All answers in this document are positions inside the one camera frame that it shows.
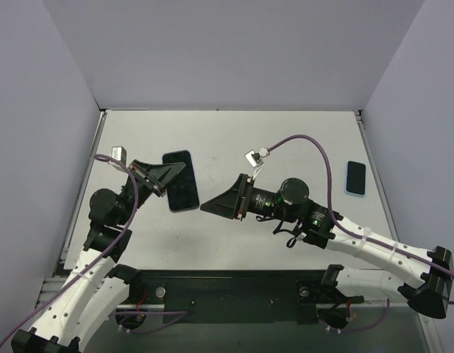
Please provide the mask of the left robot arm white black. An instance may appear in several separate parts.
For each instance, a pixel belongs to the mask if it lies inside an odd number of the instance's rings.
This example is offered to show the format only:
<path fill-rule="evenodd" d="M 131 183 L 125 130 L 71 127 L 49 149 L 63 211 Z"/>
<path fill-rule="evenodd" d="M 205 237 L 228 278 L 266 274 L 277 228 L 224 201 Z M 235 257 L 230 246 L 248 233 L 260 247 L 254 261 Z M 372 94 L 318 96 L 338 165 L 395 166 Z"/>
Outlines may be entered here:
<path fill-rule="evenodd" d="M 120 193 L 102 188 L 90 198 L 90 229 L 62 288 L 37 309 L 39 318 L 11 340 L 14 352 L 83 352 L 92 336 L 123 301 L 143 292 L 141 271 L 118 264 L 132 235 L 136 211 L 151 196 L 164 196 L 185 169 L 183 162 L 117 163 L 127 173 Z"/>

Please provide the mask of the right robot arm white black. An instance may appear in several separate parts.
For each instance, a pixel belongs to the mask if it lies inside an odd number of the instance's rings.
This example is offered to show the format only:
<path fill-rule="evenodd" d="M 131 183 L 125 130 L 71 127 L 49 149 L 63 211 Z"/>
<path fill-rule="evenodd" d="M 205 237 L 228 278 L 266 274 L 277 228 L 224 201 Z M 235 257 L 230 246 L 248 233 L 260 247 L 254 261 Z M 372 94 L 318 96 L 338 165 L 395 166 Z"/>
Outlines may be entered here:
<path fill-rule="evenodd" d="M 390 299 L 405 302 L 412 310 L 435 319 L 447 316 L 453 278 L 452 253 L 437 246 L 425 249 L 393 241 L 362 227 L 309 198 L 309 188 L 288 178 L 277 192 L 256 188 L 252 178 L 241 174 L 234 185 L 203 203 L 201 210 L 228 219 L 243 220 L 253 213 L 258 221 L 276 219 L 275 233 L 293 223 L 288 246 L 303 242 L 341 252 L 372 265 L 358 270 L 329 265 L 320 282 L 321 295 L 335 301 L 347 298 Z"/>

